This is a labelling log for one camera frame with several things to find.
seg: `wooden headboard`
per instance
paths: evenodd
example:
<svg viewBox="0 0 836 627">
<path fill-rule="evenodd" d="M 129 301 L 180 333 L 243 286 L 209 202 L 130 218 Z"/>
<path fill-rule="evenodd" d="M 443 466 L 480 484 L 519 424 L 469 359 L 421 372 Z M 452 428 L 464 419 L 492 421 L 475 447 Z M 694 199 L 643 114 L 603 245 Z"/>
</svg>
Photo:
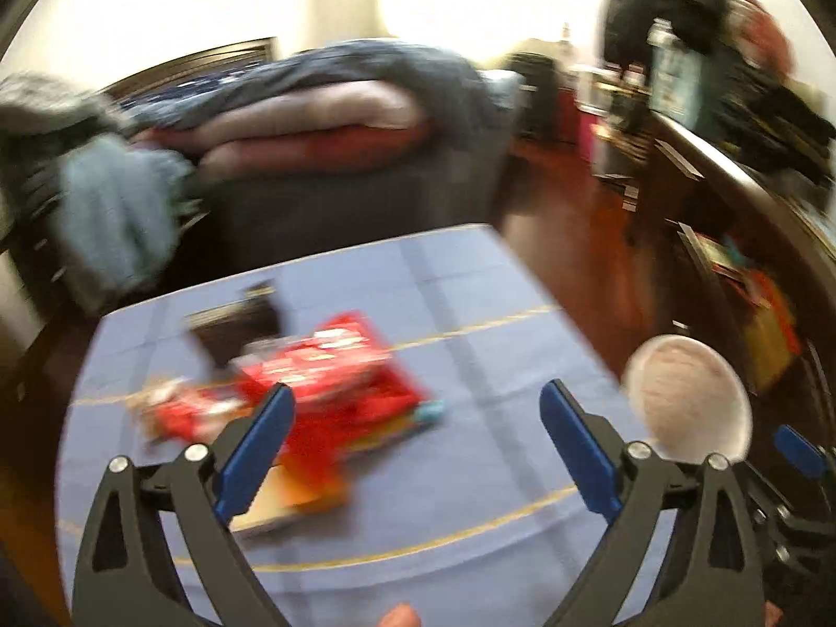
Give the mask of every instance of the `wooden headboard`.
<svg viewBox="0 0 836 627">
<path fill-rule="evenodd" d="M 252 61 L 273 61 L 275 41 L 275 37 L 264 37 L 261 40 L 235 42 L 231 45 L 207 49 L 205 52 L 181 56 L 179 59 L 166 61 L 159 66 L 125 77 L 103 91 L 114 99 L 129 98 L 144 94 L 146 91 L 163 89 L 181 83 L 189 77 L 203 73 L 229 70 Z"/>
</svg>

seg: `gray blanket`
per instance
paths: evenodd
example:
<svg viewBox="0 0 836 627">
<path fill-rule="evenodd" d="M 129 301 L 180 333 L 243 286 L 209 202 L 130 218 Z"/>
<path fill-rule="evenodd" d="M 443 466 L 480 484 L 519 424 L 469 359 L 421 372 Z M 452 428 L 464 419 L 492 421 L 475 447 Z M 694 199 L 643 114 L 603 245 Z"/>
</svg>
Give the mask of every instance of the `gray blanket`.
<svg viewBox="0 0 836 627">
<path fill-rule="evenodd" d="M 501 109 L 477 70 L 462 56 L 396 39 L 352 40 L 257 66 L 206 94 L 134 106 L 136 131 L 147 127 L 191 129 L 219 113 L 295 89 L 356 80 L 385 80 L 411 91 L 429 116 L 460 148 L 472 148 Z"/>
<path fill-rule="evenodd" d="M 153 285 L 177 248 L 177 201 L 191 164 L 101 134 L 59 158 L 61 204 L 49 225 L 76 301 L 95 314 Z"/>
</svg>

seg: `hand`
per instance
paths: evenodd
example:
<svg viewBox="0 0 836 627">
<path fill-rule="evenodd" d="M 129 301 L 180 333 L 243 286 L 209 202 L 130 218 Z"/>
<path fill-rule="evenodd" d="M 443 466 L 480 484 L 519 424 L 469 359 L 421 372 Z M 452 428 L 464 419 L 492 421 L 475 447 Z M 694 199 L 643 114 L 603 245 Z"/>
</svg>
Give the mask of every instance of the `hand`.
<svg viewBox="0 0 836 627">
<path fill-rule="evenodd" d="M 781 609 L 779 609 L 779 607 L 777 607 L 774 603 L 767 601 L 767 627 L 775 627 L 775 625 L 779 623 L 781 617 L 783 617 L 783 611 L 781 611 Z"/>
<path fill-rule="evenodd" d="M 408 603 L 399 603 L 383 616 L 377 627 L 421 627 L 421 618 Z"/>
</svg>

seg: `red cushion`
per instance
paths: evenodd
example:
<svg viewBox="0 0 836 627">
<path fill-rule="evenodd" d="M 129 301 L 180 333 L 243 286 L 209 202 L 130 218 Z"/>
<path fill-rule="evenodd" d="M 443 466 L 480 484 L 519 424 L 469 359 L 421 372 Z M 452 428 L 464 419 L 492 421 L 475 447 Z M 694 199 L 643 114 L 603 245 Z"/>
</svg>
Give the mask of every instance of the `red cushion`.
<svg viewBox="0 0 836 627">
<path fill-rule="evenodd" d="M 247 138 L 212 148 L 201 172 L 212 179 L 282 173 L 355 173 L 387 165 L 423 143 L 424 122 L 408 129 L 348 125 L 319 132 Z"/>
</svg>

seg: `metal screw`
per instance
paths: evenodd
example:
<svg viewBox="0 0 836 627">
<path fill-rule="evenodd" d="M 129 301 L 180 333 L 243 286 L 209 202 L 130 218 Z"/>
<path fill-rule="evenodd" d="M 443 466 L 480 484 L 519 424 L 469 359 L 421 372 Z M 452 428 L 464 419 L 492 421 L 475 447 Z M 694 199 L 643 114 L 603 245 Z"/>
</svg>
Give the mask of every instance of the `metal screw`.
<svg viewBox="0 0 836 627">
<path fill-rule="evenodd" d="M 110 471 L 113 471 L 114 474 L 118 474 L 120 471 L 124 471 L 128 468 L 128 458 L 122 455 L 114 457 L 110 460 L 110 464 L 108 464 L 107 468 L 110 469 Z"/>
<path fill-rule="evenodd" d="M 189 462 L 199 462 L 209 454 L 209 449 L 203 443 L 195 443 L 185 449 L 185 458 Z"/>
<path fill-rule="evenodd" d="M 712 454 L 708 456 L 708 464 L 718 471 L 724 471 L 728 469 L 729 460 L 726 460 L 726 456 L 721 455 L 719 452 L 712 452 Z"/>
<path fill-rule="evenodd" d="M 627 454 L 634 460 L 646 460 L 653 455 L 653 450 L 651 450 L 651 447 L 647 443 L 642 443 L 640 440 L 637 440 L 627 446 Z"/>
</svg>

